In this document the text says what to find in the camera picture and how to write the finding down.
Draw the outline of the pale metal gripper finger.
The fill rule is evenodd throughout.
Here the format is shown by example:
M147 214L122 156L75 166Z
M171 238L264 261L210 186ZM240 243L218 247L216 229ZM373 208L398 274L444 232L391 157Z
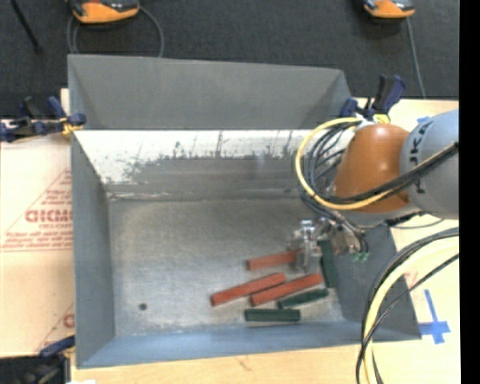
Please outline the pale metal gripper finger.
M316 226L311 220L303 220L299 228L293 230L286 242L288 250L311 250L316 244L314 241Z
M316 242L301 242L294 250L292 267L304 273L316 273L319 267L319 245Z

